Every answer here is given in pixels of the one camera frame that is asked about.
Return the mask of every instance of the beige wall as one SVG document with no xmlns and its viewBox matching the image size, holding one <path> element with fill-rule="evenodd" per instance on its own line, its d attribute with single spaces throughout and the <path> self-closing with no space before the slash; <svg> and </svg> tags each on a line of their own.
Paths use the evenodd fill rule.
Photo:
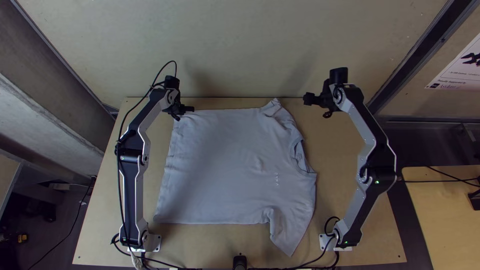
<svg viewBox="0 0 480 270">
<path fill-rule="evenodd" d="M 446 0 L 18 2 L 100 100 L 119 107 L 169 60 L 185 97 L 300 97 L 347 66 L 368 101 Z"/>
<path fill-rule="evenodd" d="M 80 136 L 105 150 L 114 120 L 10 0 L 0 0 L 0 73 Z"/>
<path fill-rule="evenodd" d="M 480 118 L 480 89 L 424 89 L 479 33 L 480 6 L 379 114 L 424 118 Z"/>
</svg>

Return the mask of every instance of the wooden tabletop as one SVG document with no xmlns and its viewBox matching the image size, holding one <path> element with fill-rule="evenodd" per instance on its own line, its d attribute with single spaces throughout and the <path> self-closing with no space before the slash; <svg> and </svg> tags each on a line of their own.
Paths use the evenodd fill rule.
<svg viewBox="0 0 480 270">
<path fill-rule="evenodd" d="M 480 165 L 441 166 L 435 169 L 460 179 L 476 178 Z M 427 167 L 402 170 L 406 181 L 441 181 L 452 178 Z M 478 269 L 480 211 L 474 211 L 468 193 L 479 189 L 462 182 L 407 183 L 423 237 L 435 270 Z"/>
<path fill-rule="evenodd" d="M 12 192 L 12 181 L 19 169 L 19 165 L 20 162 L 0 153 L 0 218 L 7 205 L 10 192 Z"/>
<path fill-rule="evenodd" d="M 112 236 L 121 225 L 117 191 L 117 168 L 114 147 L 120 122 L 139 98 L 126 98 L 120 108 L 115 127 L 105 151 L 98 178 L 73 259 L 74 264 L 125 266 L 131 259 L 112 245 Z M 258 108 L 271 98 L 182 98 L 182 103 L 205 109 Z M 317 172 L 316 205 L 313 218 L 292 257 L 286 256 L 270 240 L 269 224 L 155 224 L 156 207 L 164 165 L 169 150 L 173 119 L 161 113 L 147 135 L 151 140 L 150 164 L 144 175 L 144 218 L 150 230 L 162 235 L 160 252 L 147 257 L 187 268 L 232 267 L 234 256 L 247 256 L 249 267 L 293 267 L 318 257 L 321 253 L 319 233 L 330 216 L 343 217 L 356 189 L 354 176 L 357 155 L 363 141 L 346 113 L 334 113 L 330 119 L 318 106 L 305 106 L 301 98 L 281 98 L 281 104 L 293 115 L 305 138 L 307 160 Z M 141 104 L 127 117 L 124 129 L 143 107 Z M 314 266 L 330 265 L 335 259 L 327 252 Z M 386 194 L 382 194 L 363 226 L 363 238 L 353 251 L 340 253 L 340 266 L 405 262 L 405 254 L 397 225 Z"/>
</svg>

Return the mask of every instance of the wall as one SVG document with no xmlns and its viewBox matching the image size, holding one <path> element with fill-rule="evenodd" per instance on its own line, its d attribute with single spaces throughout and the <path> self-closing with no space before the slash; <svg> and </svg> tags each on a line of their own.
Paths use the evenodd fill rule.
<svg viewBox="0 0 480 270">
<path fill-rule="evenodd" d="M 379 115 L 480 119 L 480 91 L 424 89 L 479 33 L 480 6 Z"/>
<path fill-rule="evenodd" d="M 0 135 L 80 175 L 96 175 L 104 152 L 0 73 Z"/>
<path fill-rule="evenodd" d="M 8 0 L 0 0 L 0 73 L 97 148 L 114 121 Z"/>
<path fill-rule="evenodd" d="M 368 101 L 446 0 L 18 2 L 98 98 L 118 108 L 142 96 L 169 60 L 185 97 L 301 97 L 346 66 Z"/>
</svg>

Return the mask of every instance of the metal frame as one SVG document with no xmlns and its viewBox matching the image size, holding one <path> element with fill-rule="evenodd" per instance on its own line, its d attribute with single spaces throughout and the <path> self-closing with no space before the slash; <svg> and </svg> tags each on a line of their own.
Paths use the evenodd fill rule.
<svg viewBox="0 0 480 270">
<path fill-rule="evenodd" d="M 480 0 L 449 0 L 381 86 L 367 106 L 377 115 L 417 74 L 479 5 Z"/>
</svg>

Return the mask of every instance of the floor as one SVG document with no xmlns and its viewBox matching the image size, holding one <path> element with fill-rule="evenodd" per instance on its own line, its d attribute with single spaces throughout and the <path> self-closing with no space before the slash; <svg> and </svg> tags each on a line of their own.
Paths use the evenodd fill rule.
<svg viewBox="0 0 480 270">
<path fill-rule="evenodd" d="M 390 144 L 397 153 L 398 167 L 425 165 L 462 165 L 477 164 L 473 157 L 471 144 L 458 132 L 456 126 L 449 128 L 419 128 L 415 125 L 385 124 Z M 19 231 L 28 232 L 30 239 L 26 244 L 15 245 L 16 257 L 21 270 L 26 270 L 39 257 L 60 239 L 67 235 L 77 214 L 81 192 L 69 191 L 65 201 L 57 209 L 57 220 L 48 223 L 42 217 L 21 217 Z M 337 267 L 341 270 L 431 270 L 427 246 L 423 239 L 420 224 L 410 200 L 405 184 L 397 183 L 389 191 L 388 197 L 397 222 L 398 231 L 404 246 L 407 262 L 396 264 L 364 265 Z M 80 208 L 80 215 L 71 236 L 44 258 L 32 270 L 122 270 L 132 267 L 104 267 L 91 265 L 72 265 L 76 243 L 80 234 L 87 205 Z"/>
</svg>

